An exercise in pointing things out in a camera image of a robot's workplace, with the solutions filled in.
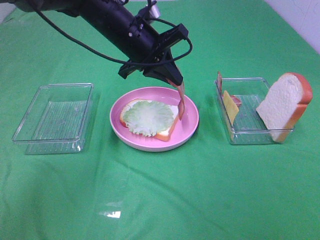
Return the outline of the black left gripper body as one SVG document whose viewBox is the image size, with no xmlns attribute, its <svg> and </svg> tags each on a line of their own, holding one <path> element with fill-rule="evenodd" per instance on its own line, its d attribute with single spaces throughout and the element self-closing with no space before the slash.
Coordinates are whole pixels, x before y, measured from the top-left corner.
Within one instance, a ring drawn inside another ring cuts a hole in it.
<svg viewBox="0 0 320 240">
<path fill-rule="evenodd" d="M 143 72 L 146 67 L 171 61 L 171 46 L 185 40 L 189 33 L 179 24 L 159 34 L 145 20 L 132 15 L 107 14 L 104 20 L 107 38 L 129 58 L 118 72 L 124 79 L 136 70 Z"/>
</svg>

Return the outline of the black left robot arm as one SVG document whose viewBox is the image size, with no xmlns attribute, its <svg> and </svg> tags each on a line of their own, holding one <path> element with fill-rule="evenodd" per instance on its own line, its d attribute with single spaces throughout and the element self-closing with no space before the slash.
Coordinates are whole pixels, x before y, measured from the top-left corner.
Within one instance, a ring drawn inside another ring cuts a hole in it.
<svg viewBox="0 0 320 240">
<path fill-rule="evenodd" d="M 147 1 L 137 15 L 132 15 L 126 9 L 126 0 L 11 0 L 9 3 L 24 12 L 36 12 L 66 38 L 104 59 L 120 63 L 122 66 L 118 74 L 124 79 L 134 71 L 141 71 L 146 77 L 172 85 L 180 86 L 183 83 L 183 76 L 175 61 L 185 57 L 185 54 L 173 57 L 171 47 L 181 40 L 189 42 L 189 31 L 181 23 L 174 25 L 169 22 L 171 28 L 158 33 L 151 25 L 159 20 L 155 13 L 155 0 Z M 49 20 L 44 11 L 82 17 L 124 53 L 128 61 L 109 57 L 71 37 Z"/>
</svg>

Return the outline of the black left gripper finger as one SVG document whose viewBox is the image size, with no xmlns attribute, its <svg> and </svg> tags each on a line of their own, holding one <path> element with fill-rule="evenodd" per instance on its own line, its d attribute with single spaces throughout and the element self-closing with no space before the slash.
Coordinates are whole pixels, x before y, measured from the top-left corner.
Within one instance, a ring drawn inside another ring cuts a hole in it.
<svg viewBox="0 0 320 240">
<path fill-rule="evenodd" d="M 183 76 L 174 62 L 145 67 L 143 75 L 166 83 L 170 80 L 176 86 L 180 86 L 183 83 Z"/>
</svg>

